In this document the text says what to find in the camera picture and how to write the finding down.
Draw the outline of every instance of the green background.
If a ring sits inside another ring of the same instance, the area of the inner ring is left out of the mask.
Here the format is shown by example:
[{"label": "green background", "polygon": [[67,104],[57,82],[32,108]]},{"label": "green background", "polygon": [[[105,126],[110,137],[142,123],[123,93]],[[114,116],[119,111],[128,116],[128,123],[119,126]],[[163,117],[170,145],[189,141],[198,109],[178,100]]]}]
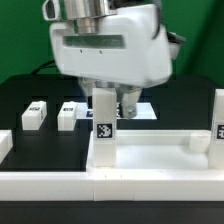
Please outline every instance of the green background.
[{"label": "green background", "polygon": [[[43,2],[0,1],[0,83],[53,59]],[[168,31],[187,38],[173,73],[208,76],[224,87],[224,1],[163,0],[163,18]]]}]

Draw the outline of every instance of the printed black pattern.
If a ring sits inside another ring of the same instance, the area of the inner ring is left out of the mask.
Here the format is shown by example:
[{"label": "printed black pattern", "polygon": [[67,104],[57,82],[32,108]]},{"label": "printed black pattern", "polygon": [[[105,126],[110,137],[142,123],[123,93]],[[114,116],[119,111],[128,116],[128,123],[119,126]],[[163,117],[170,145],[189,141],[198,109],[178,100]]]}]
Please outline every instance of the printed black pattern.
[{"label": "printed black pattern", "polygon": [[97,138],[113,138],[113,124],[97,124]]}]

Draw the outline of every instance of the white base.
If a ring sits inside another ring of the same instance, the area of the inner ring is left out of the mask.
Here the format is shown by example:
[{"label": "white base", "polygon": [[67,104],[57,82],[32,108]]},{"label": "white base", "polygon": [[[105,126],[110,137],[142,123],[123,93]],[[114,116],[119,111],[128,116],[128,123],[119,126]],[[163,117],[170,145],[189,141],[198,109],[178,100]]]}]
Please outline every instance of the white base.
[{"label": "white base", "polygon": [[118,131],[116,168],[93,168],[90,147],[86,172],[0,173],[0,200],[223,201],[224,170],[189,150],[192,132]]}]

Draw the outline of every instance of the metal cylinder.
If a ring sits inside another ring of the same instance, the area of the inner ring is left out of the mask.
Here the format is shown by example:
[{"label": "metal cylinder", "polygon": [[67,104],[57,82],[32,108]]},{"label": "metal cylinder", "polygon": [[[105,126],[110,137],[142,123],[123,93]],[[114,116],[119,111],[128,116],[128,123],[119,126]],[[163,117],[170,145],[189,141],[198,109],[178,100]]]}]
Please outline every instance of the metal cylinder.
[{"label": "metal cylinder", "polygon": [[64,4],[68,20],[100,16],[99,0],[64,0]]}]

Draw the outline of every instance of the small white block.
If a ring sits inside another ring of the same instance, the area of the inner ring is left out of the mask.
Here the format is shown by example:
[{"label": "small white block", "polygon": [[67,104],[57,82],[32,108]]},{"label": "small white block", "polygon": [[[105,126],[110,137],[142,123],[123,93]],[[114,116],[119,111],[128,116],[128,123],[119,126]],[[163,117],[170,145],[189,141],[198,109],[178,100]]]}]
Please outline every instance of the small white block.
[{"label": "small white block", "polygon": [[190,150],[196,153],[206,153],[211,139],[210,131],[196,131],[190,136]]},{"label": "small white block", "polygon": [[44,101],[32,102],[22,115],[23,130],[39,130],[47,115],[47,104]]},{"label": "small white block", "polygon": [[58,114],[58,131],[73,131],[76,123],[77,103],[71,101],[62,105]]},{"label": "small white block", "polygon": [[12,132],[9,130],[0,131],[0,164],[12,148]]}]

